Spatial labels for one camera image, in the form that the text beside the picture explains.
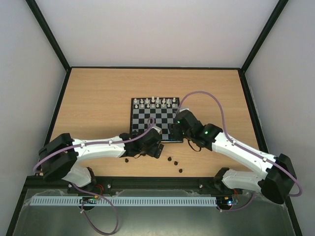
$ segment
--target purple hose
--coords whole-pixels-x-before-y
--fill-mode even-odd
[[[222,210],[219,206],[217,206],[217,209],[221,210],[221,211],[224,211],[224,212],[234,212],[234,211],[238,211],[238,210],[243,210],[244,208],[248,207],[254,200],[255,198],[255,195],[256,195],[256,192],[253,192],[252,193],[252,197],[251,199],[249,200],[248,203],[246,203],[244,206],[240,207],[240,208],[237,208],[237,209],[230,209],[230,210]]]
[[[233,143],[233,140],[230,138],[230,136],[228,135],[227,130],[226,130],[225,119],[224,119],[224,112],[223,112],[222,105],[221,105],[221,103],[217,100],[217,98],[214,97],[211,93],[208,93],[208,92],[205,92],[205,91],[195,91],[195,92],[190,92],[190,93],[188,93],[188,94],[182,99],[181,103],[179,104],[178,110],[180,109],[181,105],[183,104],[183,102],[185,101],[185,99],[186,99],[188,96],[190,96],[190,95],[192,95],[192,94],[196,94],[196,93],[203,93],[203,94],[206,94],[206,95],[212,97],[212,98],[216,101],[216,103],[217,103],[217,105],[219,106],[220,111],[221,111],[222,125],[223,125],[224,134],[225,134],[226,138],[227,138],[231,143]],[[262,156],[259,155],[258,153],[253,152],[252,150],[249,150],[249,149],[247,149],[246,147],[244,147],[244,146],[242,146],[242,145],[240,145],[240,144],[238,144],[238,143],[234,143],[234,145],[237,146],[237,147],[239,147],[240,149],[242,149],[242,150],[244,150],[244,151],[247,151],[248,153],[250,153],[250,154],[252,154],[252,155],[254,155],[254,156],[256,156],[256,157],[262,159],[262,160],[264,159],[264,157],[262,157]],[[296,185],[298,186],[299,192],[298,192],[297,194],[288,194],[288,196],[290,196],[290,197],[298,197],[298,196],[301,196],[301,195],[302,195],[302,193],[303,193],[302,186],[301,186],[301,184],[299,183],[299,181],[298,181],[293,175],[291,175],[285,168],[283,168],[282,166],[278,165],[277,163],[272,162],[272,161],[269,160],[269,159],[267,159],[267,162],[270,163],[270,164],[272,164],[272,165],[274,165],[274,166],[277,167],[279,170],[283,171],[283,172],[284,172],[287,176],[289,176],[290,179],[293,180],[294,183],[296,183]]]
[[[116,226],[115,226],[114,230],[113,230],[112,232],[110,232],[110,233],[105,233],[105,232],[99,230],[97,227],[95,227],[95,225],[91,222],[91,220],[89,219],[88,215],[85,213],[85,211],[84,211],[84,209],[83,209],[85,202],[82,203],[82,205],[81,205],[81,210],[83,211],[83,214],[84,214],[84,216],[86,217],[86,219],[88,220],[88,223],[90,224],[90,226],[91,226],[96,232],[98,232],[100,235],[107,235],[107,236],[108,236],[108,235],[113,235],[113,234],[115,234],[115,233],[117,232],[117,228],[118,228],[118,224],[119,224],[119,217],[118,217],[117,208],[112,204],[112,202],[111,202],[110,200],[108,200],[106,197],[102,196],[102,195],[99,195],[99,194],[96,194],[96,193],[92,193],[92,192],[88,192],[88,191],[82,190],[82,189],[80,189],[77,185],[75,185],[74,183],[71,183],[71,184],[73,185],[74,188],[76,188],[76,190],[78,190],[78,191],[80,191],[80,192],[82,192],[82,193],[87,193],[87,194],[93,195],[93,196],[96,195],[96,196],[98,196],[99,198],[104,199],[106,202],[109,203],[109,205],[112,206],[112,208],[113,208],[114,211],[115,211],[115,215],[116,215]]]
[[[151,124],[149,126],[149,128],[141,135],[139,135],[138,137],[135,137],[133,139],[129,139],[129,140],[125,140],[125,141],[115,141],[115,142],[112,142],[112,144],[126,144],[126,143],[130,143],[130,142],[133,142],[133,141],[136,141],[140,138],[142,138],[143,136],[145,136],[154,126],[155,124],[155,119],[153,117],[150,117],[148,118],[148,125]],[[89,142],[89,143],[85,143],[85,146],[89,146],[89,145],[96,145],[96,144],[109,144],[109,141],[95,141],[95,142]],[[59,153],[62,153],[64,151],[67,151],[69,149],[72,149],[72,148],[78,148],[80,147],[81,144],[76,144],[76,145],[71,145],[71,146],[68,146],[68,147],[64,147],[58,151],[55,151],[51,154],[49,154],[48,156],[46,156],[45,158],[43,158],[42,160],[40,160],[34,167],[33,167],[33,171],[36,172],[37,171],[37,168],[43,164],[45,161],[47,161],[48,159],[52,158],[53,156],[56,156],[58,155]]]

